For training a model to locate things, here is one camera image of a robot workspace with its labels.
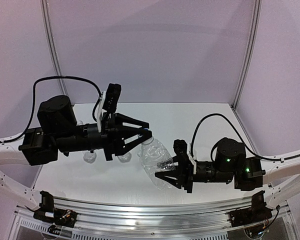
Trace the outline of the clear plastic bottle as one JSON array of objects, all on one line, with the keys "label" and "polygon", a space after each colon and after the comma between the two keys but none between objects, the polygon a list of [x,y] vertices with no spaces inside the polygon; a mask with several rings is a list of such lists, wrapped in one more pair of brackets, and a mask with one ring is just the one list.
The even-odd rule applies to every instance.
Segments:
[{"label": "clear plastic bottle", "polygon": [[119,155],[117,158],[121,163],[128,163],[132,159],[132,154],[127,152],[124,155]]},{"label": "clear plastic bottle", "polygon": [[167,148],[158,139],[152,136],[144,141],[141,144],[138,156],[145,173],[157,189],[168,190],[172,187],[168,182],[155,177],[155,173],[161,172],[157,171],[156,163],[158,160],[162,157],[171,157]]},{"label": "clear plastic bottle", "polygon": [[88,164],[93,164],[97,159],[97,153],[95,151],[84,150],[82,151],[82,159]]}]

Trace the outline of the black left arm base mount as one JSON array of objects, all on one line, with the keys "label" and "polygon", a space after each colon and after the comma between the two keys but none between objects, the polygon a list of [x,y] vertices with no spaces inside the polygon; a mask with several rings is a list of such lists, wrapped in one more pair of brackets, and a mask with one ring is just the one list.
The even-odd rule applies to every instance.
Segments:
[{"label": "black left arm base mount", "polygon": [[45,223],[51,224],[47,232],[59,235],[62,227],[74,228],[78,213],[71,209],[55,207],[54,197],[47,191],[40,191],[41,202],[39,209],[34,211],[33,217]]}]

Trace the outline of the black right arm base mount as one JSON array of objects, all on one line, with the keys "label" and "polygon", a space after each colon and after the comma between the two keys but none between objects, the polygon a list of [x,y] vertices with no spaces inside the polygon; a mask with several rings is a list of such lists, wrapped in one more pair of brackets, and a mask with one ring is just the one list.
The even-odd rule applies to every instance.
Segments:
[{"label": "black right arm base mount", "polygon": [[261,190],[251,196],[251,204],[246,208],[239,208],[229,212],[232,228],[248,226],[255,223],[266,222],[264,229],[270,225],[273,211],[279,211],[280,204],[285,200],[280,197],[281,190],[266,192]]}]

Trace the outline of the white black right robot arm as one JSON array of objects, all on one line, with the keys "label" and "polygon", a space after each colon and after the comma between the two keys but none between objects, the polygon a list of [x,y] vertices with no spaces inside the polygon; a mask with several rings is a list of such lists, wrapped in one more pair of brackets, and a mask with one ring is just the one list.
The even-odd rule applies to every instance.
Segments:
[{"label": "white black right robot arm", "polygon": [[175,169],[156,172],[155,176],[187,193],[192,192],[194,183],[233,183],[235,189],[249,192],[286,178],[261,194],[269,209],[300,193],[300,150],[273,157],[247,157],[244,143],[224,137],[211,150],[213,161],[198,161],[184,140],[175,140],[173,148]]}]

